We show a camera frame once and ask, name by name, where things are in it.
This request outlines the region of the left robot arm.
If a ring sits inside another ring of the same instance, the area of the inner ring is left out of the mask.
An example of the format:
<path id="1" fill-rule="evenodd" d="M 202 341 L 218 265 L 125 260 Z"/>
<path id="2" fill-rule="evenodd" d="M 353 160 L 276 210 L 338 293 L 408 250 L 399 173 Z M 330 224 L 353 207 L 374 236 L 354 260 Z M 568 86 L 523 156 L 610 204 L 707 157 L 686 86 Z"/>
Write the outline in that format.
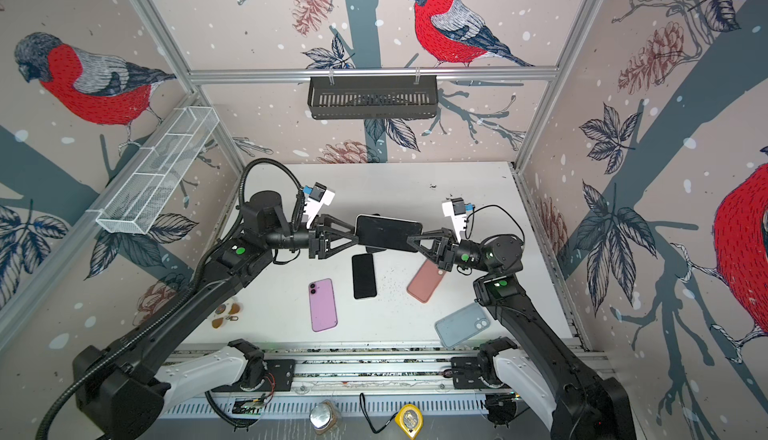
<path id="1" fill-rule="evenodd" d="M 278 251 L 306 250 L 312 258 L 325 259 L 356 244 L 352 225 L 319 212 L 332 202 L 334 192 L 320 183 L 302 185 L 277 160 L 266 162 L 294 183 L 292 214 L 285 214 L 276 191 L 262 190 L 247 197 L 248 174 L 262 162 L 257 158 L 243 170 L 236 220 L 202 255 L 187 289 L 106 348 L 89 346 L 81 351 L 72 363 L 73 383 L 42 417 L 37 438 L 48 437 L 69 399 L 75 400 L 105 438 L 138 438 L 170 407 L 174 387 L 159 376 L 168 356 L 218 306 L 275 263 Z"/>

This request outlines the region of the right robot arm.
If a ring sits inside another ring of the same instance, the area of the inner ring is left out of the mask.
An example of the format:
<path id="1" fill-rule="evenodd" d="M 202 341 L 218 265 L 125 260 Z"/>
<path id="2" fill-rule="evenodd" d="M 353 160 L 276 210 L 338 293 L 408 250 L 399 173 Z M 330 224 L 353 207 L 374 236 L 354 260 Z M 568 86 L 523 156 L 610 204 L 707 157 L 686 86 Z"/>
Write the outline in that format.
<path id="1" fill-rule="evenodd" d="M 482 242 L 458 240 L 443 228 L 408 237 L 408 244 L 449 271 L 481 272 L 476 301 L 509 336 L 488 341 L 478 354 L 481 378 L 518 393 L 553 439 L 633 439 L 636 427 L 625 388 L 602 378 L 546 323 L 517 279 L 524 242 L 500 234 Z"/>

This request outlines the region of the salmon pink phone case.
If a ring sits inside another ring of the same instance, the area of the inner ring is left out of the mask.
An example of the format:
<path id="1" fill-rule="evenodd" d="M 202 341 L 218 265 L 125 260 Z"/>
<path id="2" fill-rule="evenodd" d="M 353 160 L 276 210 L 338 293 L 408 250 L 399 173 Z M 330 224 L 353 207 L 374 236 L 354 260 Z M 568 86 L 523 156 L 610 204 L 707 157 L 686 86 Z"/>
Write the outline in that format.
<path id="1" fill-rule="evenodd" d="M 434 262 L 425 260 L 408 284 L 406 291 L 421 303 L 427 303 L 444 276 L 445 271 L 443 269 Z"/>

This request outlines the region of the black screen phone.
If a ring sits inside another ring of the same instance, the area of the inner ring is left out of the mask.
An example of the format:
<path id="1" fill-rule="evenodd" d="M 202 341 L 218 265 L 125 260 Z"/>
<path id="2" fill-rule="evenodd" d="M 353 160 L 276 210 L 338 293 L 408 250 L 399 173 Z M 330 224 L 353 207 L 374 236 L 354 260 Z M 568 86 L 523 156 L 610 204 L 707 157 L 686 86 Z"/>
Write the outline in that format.
<path id="1" fill-rule="evenodd" d="M 353 296 L 355 299 L 377 296 L 376 272 L 371 253 L 352 256 Z"/>

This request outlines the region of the purple phone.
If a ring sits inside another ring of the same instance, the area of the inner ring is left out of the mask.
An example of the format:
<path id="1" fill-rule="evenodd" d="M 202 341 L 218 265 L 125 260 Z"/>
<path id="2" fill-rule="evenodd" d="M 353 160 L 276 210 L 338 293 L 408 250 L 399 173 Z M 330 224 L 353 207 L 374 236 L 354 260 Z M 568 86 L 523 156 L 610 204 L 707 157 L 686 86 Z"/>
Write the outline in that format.
<path id="1" fill-rule="evenodd" d="M 338 325 L 333 282 L 330 278 L 312 282 L 309 289 L 310 323 L 313 332 L 322 332 Z"/>

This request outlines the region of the grey blue phone case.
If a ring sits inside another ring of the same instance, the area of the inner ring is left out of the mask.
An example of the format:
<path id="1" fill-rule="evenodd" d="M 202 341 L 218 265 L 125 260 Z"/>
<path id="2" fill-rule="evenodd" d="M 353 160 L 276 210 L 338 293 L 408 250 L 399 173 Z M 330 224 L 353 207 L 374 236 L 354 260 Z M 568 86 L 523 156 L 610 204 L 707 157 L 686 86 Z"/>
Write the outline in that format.
<path id="1" fill-rule="evenodd" d="M 453 348 L 490 326 L 483 307 L 472 302 L 436 321 L 435 331 L 445 348 Z"/>

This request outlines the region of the yellow tape measure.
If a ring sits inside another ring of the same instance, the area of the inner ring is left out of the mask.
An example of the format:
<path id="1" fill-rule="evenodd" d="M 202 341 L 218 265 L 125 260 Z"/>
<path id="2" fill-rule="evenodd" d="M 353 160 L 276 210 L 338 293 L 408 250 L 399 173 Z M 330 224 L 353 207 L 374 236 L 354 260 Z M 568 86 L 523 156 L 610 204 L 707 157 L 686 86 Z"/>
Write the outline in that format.
<path id="1" fill-rule="evenodd" d="M 416 405 L 406 404 L 397 412 L 395 423 L 409 439 L 416 439 L 423 428 L 424 419 Z"/>

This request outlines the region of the silver round object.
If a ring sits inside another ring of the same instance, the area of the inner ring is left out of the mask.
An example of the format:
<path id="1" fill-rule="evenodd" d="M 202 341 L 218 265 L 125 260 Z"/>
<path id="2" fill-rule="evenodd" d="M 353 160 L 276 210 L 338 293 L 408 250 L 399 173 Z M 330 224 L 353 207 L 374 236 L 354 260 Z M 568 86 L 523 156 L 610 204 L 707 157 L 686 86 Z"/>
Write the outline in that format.
<path id="1" fill-rule="evenodd" d="M 332 429 L 339 420 L 335 405 L 329 400 L 316 404 L 309 413 L 309 421 L 317 435 L 323 435 Z"/>

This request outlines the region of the white mesh tray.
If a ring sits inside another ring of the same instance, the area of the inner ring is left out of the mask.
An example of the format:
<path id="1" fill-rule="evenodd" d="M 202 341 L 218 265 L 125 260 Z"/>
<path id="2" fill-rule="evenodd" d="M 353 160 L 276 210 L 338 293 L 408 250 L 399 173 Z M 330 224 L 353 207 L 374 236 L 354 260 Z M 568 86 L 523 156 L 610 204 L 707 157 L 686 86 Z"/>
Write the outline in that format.
<path id="1" fill-rule="evenodd" d="M 162 123 L 160 138 L 140 149 L 138 166 L 96 223 L 109 233 L 148 233 L 218 123 L 208 106 L 177 108 Z"/>

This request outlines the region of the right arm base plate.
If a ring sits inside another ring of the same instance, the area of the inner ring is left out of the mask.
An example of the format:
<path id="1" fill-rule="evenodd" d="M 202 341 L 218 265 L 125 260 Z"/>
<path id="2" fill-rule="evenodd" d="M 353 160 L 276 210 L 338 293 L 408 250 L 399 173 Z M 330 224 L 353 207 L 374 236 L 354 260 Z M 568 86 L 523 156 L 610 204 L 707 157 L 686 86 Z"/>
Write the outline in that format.
<path id="1" fill-rule="evenodd" d="M 455 356 L 450 358 L 449 378 L 456 390 L 499 389 L 499 385 L 488 383 L 482 376 L 476 357 Z"/>

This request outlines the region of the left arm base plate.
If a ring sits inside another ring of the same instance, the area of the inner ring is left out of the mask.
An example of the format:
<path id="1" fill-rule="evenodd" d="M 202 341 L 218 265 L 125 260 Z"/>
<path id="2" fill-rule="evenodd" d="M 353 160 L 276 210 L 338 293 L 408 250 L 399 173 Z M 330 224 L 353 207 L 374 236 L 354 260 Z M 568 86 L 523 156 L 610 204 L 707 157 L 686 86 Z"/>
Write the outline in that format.
<path id="1" fill-rule="evenodd" d="M 291 390 L 296 361 L 266 359 L 251 362 L 236 386 L 242 392 L 287 392 Z"/>

